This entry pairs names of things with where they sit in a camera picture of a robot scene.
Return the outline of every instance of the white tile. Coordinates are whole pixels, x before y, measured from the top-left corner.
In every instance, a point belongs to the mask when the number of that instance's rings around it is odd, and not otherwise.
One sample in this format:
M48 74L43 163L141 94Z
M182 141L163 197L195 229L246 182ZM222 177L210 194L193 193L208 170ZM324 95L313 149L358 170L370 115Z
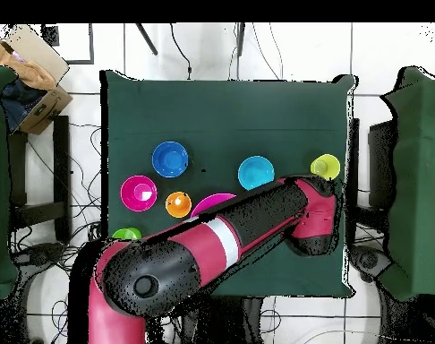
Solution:
M94 64L72 64L60 81L68 92L100 92L99 70L124 71L124 25L93 24Z
M57 23L59 46L54 50L66 61L90 59L88 23Z
M193 80L227 79L235 48L234 25L233 22L174 24L176 41L191 61ZM254 25L262 52L279 77L280 61L269 24ZM186 79L187 63L172 40L170 26L155 23L145 24L144 28L158 56L152 55L136 25L126 24L126 74L135 79ZM349 73L350 23L272 23L272 30L283 58L285 79L325 82ZM236 79L236 51L231 78ZM244 34L240 79L275 79L263 60L250 22L246 23Z
M15 240L25 245L54 243L56 241L54 221L48 220L31 226L31 234L29 228L18 229L15 233ZM11 235L11 241L14 242L14 233Z
M380 318L346 318L345 344L377 344Z
M269 297L266 299L275 298L275 310L280 315L327 315L327 316L343 316L345 300L341 298L332 297ZM262 307L263 310L272 309L273 303L270 307L265 308L265 303Z
M399 70L410 65L435 75L435 22L353 24L356 93L380 95L393 90Z
M269 329L271 318L260 318L260 329ZM273 332L262 333L264 344L344 344L343 318L283 317Z
M348 283L356 293L346 300L346 316L380 316L380 297L375 284L362 281L359 271L351 265Z
M179 328L181 329L181 318L178 319ZM164 324L164 342L168 344L181 344L179 336L175 333L175 327L170 322L170 318L162 318L162 324Z
M101 126L99 95L72 95L71 103L64 108L61 115L68 115L70 123L73 124Z
M87 188L91 183L90 194L96 197L101 196L101 175L97 175L95 180L92 179L101 169L101 158L93 148L90 137L92 136L93 144L95 148L100 151L101 149L101 130L97 130L94 127L78 127L71 125L70 127L70 156L79 165L71 159L71 188L74 198L72 198L72 204L85 205L91 202Z
M279 58L269 24L255 22L254 26L262 52L279 77ZM351 23L273 22L272 30L286 80L330 82L350 73ZM240 79L275 79L263 60L250 22L244 34Z
M65 324L66 317L63 316L58 319L55 318L55 324L58 326L60 330L62 330L62 335L59 335L55 341L55 344L66 344L67 341L67 324ZM27 327L30 335L30 339L42 339L44 340L44 344L50 344L57 333L58 330L54 324L52 323L52 319L50 316L45 315L28 315L27 316Z
M154 56L134 23L126 24L126 74L135 79L187 79L187 62L179 53L168 23L143 24L158 55ZM193 80L226 80L235 46L233 22L179 22L175 39L191 61Z
M51 314L55 302L65 300L68 296L69 279L64 271L53 266L35 276L28 294L28 314ZM60 302L54 307L54 314L64 311Z
M368 134L372 125L391 120L392 115L385 102L378 97L354 97L354 117L360 119L358 188L361 190L369 190ZM358 193L359 204L365 202L366 199L368 202L368 195Z
M101 211L97 207L87 207L81 212L82 208L72 207L72 234L76 233L71 241L73 246L82 246L88 240L87 228L81 228L88 223L101 221Z
M28 134L30 143L27 143L25 151L25 191L27 193L27 204L54 201L53 132L54 126L50 125L42 134Z

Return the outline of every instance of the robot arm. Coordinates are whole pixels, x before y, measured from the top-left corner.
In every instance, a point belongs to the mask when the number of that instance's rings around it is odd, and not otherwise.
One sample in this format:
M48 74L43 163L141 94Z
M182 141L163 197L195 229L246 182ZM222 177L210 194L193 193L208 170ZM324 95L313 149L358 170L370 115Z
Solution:
M141 241L114 241L97 265L100 300L126 322L160 316L277 234L297 254L325 254L335 206L330 182L290 176ZM95 312L91 299L90 325Z

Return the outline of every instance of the table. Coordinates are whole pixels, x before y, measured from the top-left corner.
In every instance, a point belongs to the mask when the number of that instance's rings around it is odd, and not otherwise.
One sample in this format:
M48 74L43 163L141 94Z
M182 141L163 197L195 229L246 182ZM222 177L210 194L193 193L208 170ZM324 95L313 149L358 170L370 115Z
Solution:
M106 80L109 235L136 227L146 236L178 223L165 209L174 191L187 192L193 204L213 193L244 192L237 169L251 155L268 158L276 176L309 172L325 152L345 167L351 75L326 83L139 82L106 71ZM151 165L151 153L163 141L188 150L189 167L178 178L163 178ZM158 187L148 211L129 211L120 200L120 186L133 175L149 176ZM337 180L344 181L344 170ZM300 257L282 244L213 294L350 297L343 268L343 234L335 252L321 257Z

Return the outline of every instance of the orange bowl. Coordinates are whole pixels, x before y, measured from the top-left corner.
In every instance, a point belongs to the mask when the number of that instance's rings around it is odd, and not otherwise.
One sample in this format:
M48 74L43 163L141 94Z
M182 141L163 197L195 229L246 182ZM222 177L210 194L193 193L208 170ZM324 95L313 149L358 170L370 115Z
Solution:
M165 207L171 216L175 218L183 218L190 212L192 201L187 193L178 191L168 195Z

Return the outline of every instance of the tile floor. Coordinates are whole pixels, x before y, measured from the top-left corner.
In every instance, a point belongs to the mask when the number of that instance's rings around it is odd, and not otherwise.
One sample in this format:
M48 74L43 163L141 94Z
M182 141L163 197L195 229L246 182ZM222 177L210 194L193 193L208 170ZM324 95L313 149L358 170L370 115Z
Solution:
M243 55L240 60L240 80L274 79L258 48L260 46L280 76L278 53L268 23L248 22L244 37ZM273 35L283 58L283 73L287 80L331 81L344 73L359 77L354 96L354 117L361 119L359 203L367 204L369 190L367 132L370 125L391 118L380 94L392 90L398 70L406 65L421 65L435 75L435 23L272 23ZM58 48L66 60L88 59L88 26L75 28L59 24L63 45ZM187 66L171 38L168 24L145 24L158 49L153 56L135 24L92 24L93 64L74 64L60 84L73 96L72 103L63 114L70 117L71 156L80 163L83 183L88 186L98 173L100 157L90 144L99 148L100 125L98 70L111 69L134 79L183 80ZM236 62L229 70L230 58L235 47L234 24L228 23L178 23L175 37L183 52L191 60L192 79L236 79ZM30 135L30 142L43 160L53 165L51 125L39 136ZM52 200L51 173L27 146L28 203ZM89 202L81 186L80 171L72 163L73 228L87 221L100 219L98 208L89 207L79 215L79 204ZM100 178L97 176L90 191L101 195ZM21 230L17 238L25 235ZM34 226L27 244L54 241L53 223ZM80 245L85 233L74 238ZM347 300L330 298L271 297L263 309L274 307L277 314L267 311L261 317L260 326L265 344L375 344L380 326L380 306L374 285L361 281L358 273L350 268L349 283L356 291ZM59 269L50 269L36 277L30 291L28 318L32 336L43 337L48 343L63 326L65 318L60 314L68 291L68 278ZM66 344L66 329L56 344ZM172 331L166 328L166 339L172 339Z

